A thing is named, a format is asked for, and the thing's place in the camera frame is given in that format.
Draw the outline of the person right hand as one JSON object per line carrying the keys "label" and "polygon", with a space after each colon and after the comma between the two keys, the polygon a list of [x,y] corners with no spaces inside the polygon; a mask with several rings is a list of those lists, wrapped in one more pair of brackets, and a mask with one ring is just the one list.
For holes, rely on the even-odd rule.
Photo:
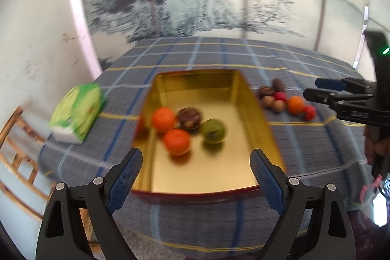
{"label": "person right hand", "polygon": [[375,142],[371,138],[368,126],[365,127],[364,137],[364,150],[369,165],[373,165],[377,154],[382,156],[389,155],[389,139],[383,139],[381,141]]}

